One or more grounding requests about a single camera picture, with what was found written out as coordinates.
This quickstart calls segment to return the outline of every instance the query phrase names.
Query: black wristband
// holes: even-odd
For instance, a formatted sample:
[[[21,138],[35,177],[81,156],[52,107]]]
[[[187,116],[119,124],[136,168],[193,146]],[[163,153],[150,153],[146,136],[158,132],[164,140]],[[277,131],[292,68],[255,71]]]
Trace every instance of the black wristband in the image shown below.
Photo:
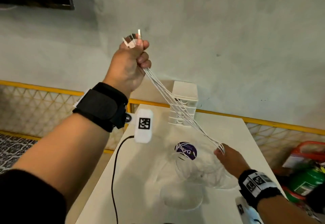
[[[247,203],[256,210],[261,199],[282,196],[281,191],[269,177],[253,169],[244,171],[238,178],[238,183],[241,187],[240,193]]]
[[[73,113],[78,113],[84,116],[85,118],[91,120],[93,123],[99,125],[105,131],[112,132],[113,128],[116,126],[118,129],[124,127],[126,112],[125,106],[128,103],[127,97],[120,92],[119,90],[113,88],[112,86],[99,82],[96,86],[92,89],[96,92],[99,92],[98,95],[103,94],[111,99],[111,102],[115,102],[113,110],[113,115],[109,119],[101,119],[95,114],[81,110],[77,107],[72,111]]]

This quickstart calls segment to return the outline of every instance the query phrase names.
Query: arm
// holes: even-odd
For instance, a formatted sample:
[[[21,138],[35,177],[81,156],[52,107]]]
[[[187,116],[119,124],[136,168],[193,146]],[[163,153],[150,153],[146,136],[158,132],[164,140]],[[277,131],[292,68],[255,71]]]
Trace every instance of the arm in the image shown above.
[[[124,43],[114,54],[104,83],[127,98],[143,80],[142,68],[151,67],[148,41],[139,40],[133,49]],[[103,153],[109,133],[82,115],[72,114],[51,133],[31,147],[14,164],[14,169],[29,172],[63,194],[67,209],[83,189]]]
[[[239,178],[239,176],[245,170],[250,169],[250,167],[238,151],[230,148],[226,144],[223,144],[223,146],[225,147],[224,155],[220,150],[216,150],[214,154],[230,174]],[[316,220],[309,217],[306,212],[287,201],[283,196],[275,196],[260,200],[257,205],[257,210],[265,224],[318,223]]]

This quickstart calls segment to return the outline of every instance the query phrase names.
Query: person's right arm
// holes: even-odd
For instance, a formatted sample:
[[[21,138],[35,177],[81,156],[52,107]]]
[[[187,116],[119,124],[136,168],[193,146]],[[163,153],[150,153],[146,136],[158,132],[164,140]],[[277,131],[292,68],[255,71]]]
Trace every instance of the person's right arm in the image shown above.
[[[245,171],[250,169],[243,156],[228,145],[223,155],[218,149],[214,152],[225,169],[239,178]],[[265,224],[317,224],[318,222],[307,215],[306,212],[294,206],[283,196],[264,198],[259,201],[257,211]]]

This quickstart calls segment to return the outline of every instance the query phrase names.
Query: person's left arm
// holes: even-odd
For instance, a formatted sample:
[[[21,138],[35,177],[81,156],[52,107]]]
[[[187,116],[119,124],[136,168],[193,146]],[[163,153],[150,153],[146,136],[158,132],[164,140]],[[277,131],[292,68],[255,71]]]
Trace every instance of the person's left arm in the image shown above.
[[[104,83],[127,98],[144,77],[142,68],[151,67],[148,41],[139,40],[133,49],[123,43],[114,54]],[[109,133],[80,114],[72,114],[51,133],[32,146],[14,164],[54,187],[66,199],[67,209],[78,197],[92,174],[108,141]]]

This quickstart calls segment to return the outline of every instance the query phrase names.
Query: wrist strap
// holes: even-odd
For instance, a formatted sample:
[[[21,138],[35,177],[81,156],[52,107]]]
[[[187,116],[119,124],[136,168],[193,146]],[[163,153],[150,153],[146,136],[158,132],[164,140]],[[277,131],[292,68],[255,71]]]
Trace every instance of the wrist strap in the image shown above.
[[[282,196],[275,182],[270,180],[264,173],[256,170],[244,171],[239,179],[240,193],[245,198],[247,203],[257,210],[259,201],[263,198]]]
[[[100,82],[80,99],[72,112],[112,132],[115,126],[118,129],[124,127],[127,103],[128,99],[122,92]]]

